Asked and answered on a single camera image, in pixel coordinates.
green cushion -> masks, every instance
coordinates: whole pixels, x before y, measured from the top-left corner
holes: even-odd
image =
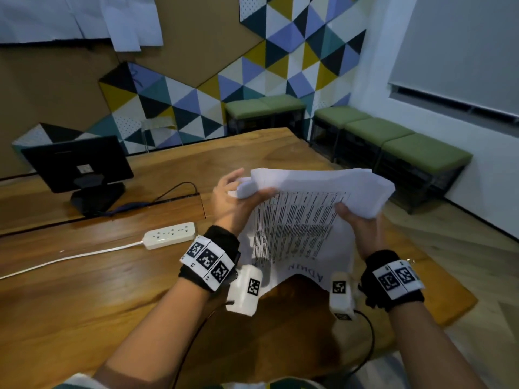
[[[260,101],[269,106],[275,113],[303,110],[306,108],[303,101],[288,94],[262,97]]]
[[[244,99],[225,104],[225,109],[236,120],[249,119],[252,117],[267,116],[272,110],[259,99]]]
[[[328,124],[332,124],[338,128],[342,128],[345,123],[368,119],[371,116],[361,112],[351,106],[332,106],[331,108],[318,109],[314,113],[314,117],[324,120]]]
[[[378,117],[346,123],[343,128],[379,147],[389,140],[414,134],[409,128]]]
[[[467,165],[472,154],[422,134],[413,134],[384,143],[382,150],[436,175]]]

person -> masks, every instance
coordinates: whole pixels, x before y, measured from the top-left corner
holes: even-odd
[[[237,236],[253,209],[276,193],[275,189],[267,188],[247,199],[238,200],[229,196],[228,191],[236,190],[239,185],[237,179],[243,172],[243,169],[237,169],[225,175],[214,188],[211,200],[214,225],[205,234],[230,257],[237,253]],[[392,301],[376,289],[371,272],[399,259],[396,253],[388,250],[380,217],[360,218],[342,203],[336,205],[335,211],[354,230],[358,253],[367,263],[367,270],[361,278],[362,291],[367,294],[369,306],[378,305],[388,311],[411,386],[420,389],[486,387],[435,323],[424,306],[420,290]],[[170,387],[211,291],[200,277],[184,265],[178,281],[94,376],[90,378],[76,374],[62,384],[63,387]],[[276,387],[283,387],[282,380],[278,382]],[[305,382],[305,387],[321,387],[310,381],[301,382]]]

monitor stand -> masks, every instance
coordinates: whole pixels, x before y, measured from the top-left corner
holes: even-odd
[[[123,183],[101,184],[75,191],[70,202],[85,217],[94,217],[110,209],[124,192]]]

wrist strap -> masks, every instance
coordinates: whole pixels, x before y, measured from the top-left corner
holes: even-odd
[[[367,296],[366,304],[391,310],[399,304],[424,301],[424,284],[407,261],[391,250],[377,251],[366,260],[366,271],[359,289]]]
[[[195,238],[180,259],[184,265],[178,276],[209,292],[216,291],[239,259],[239,244],[232,233],[221,227],[211,226],[204,236],[198,235]]]

black wristband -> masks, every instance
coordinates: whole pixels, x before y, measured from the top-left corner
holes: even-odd
[[[238,259],[240,258],[238,253],[238,248],[240,246],[240,242],[238,238],[230,233],[228,230],[223,229],[222,227],[212,225],[207,232],[204,234],[204,237],[211,239],[211,241],[215,242],[218,247],[225,251],[230,259],[236,264]],[[232,273],[235,272],[233,269],[227,276],[229,277]],[[213,293],[214,291],[203,281],[203,279],[196,274],[189,266],[182,265],[180,268],[180,273],[178,277],[184,277],[185,279],[191,281],[192,283],[198,285],[200,288],[205,289],[208,292]]]
[[[392,300],[386,292],[386,289],[382,287],[377,276],[373,274],[377,269],[399,260],[400,258],[398,254],[392,250],[377,251],[366,259],[366,270],[364,271],[364,274],[362,274],[359,289],[366,295],[367,306],[371,308],[384,308],[389,312],[393,307],[400,304],[414,301],[424,302],[424,295],[419,289]]]

